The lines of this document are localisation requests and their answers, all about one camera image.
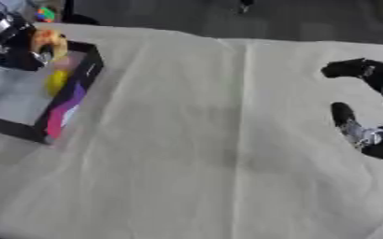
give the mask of beige fabric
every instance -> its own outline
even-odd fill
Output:
[[[1,236],[383,238],[383,162],[329,115],[383,124],[382,100],[318,72],[383,46],[55,27],[106,69],[54,146],[0,135]]]

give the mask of gray floor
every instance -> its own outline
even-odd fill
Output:
[[[383,44],[383,21],[372,0],[259,0],[243,16],[233,11],[236,1],[76,0],[76,11],[103,25],[213,37]]]

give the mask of plush toy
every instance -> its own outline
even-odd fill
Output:
[[[65,35],[51,29],[39,29],[32,38],[32,52],[39,53],[44,47],[51,46],[52,61],[60,60],[68,53],[68,41]]]

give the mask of pink object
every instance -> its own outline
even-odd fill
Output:
[[[56,61],[53,66],[57,70],[66,70],[66,71],[71,71],[74,67],[73,61],[71,60],[70,57],[65,56],[62,59]]]

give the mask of colorful toy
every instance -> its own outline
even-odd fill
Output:
[[[41,7],[37,11],[36,17],[39,21],[53,22],[55,20],[55,13],[47,7]]]
[[[51,29],[37,30],[32,38],[32,52],[40,52],[47,45],[52,46],[53,62],[60,60],[68,52],[68,41],[65,35]]]
[[[51,97],[55,97],[56,94],[63,88],[69,77],[69,71],[55,70],[53,74],[48,78],[46,82],[46,90]]]

